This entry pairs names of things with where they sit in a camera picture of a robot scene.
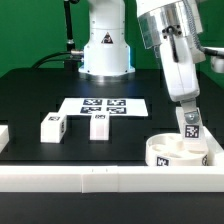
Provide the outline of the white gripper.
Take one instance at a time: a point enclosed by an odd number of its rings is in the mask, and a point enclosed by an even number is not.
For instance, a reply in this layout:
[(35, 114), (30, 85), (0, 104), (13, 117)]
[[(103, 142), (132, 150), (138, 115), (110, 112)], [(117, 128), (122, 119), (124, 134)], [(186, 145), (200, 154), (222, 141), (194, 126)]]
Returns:
[(196, 124), (200, 118), (195, 98), (200, 94), (200, 88), (195, 65), (187, 39), (174, 38), (173, 43), (176, 47), (177, 62), (174, 61), (170, 38), (159, 47), (168, 92), (172, 101), (181, 101), (185, 121), (188, 124)]

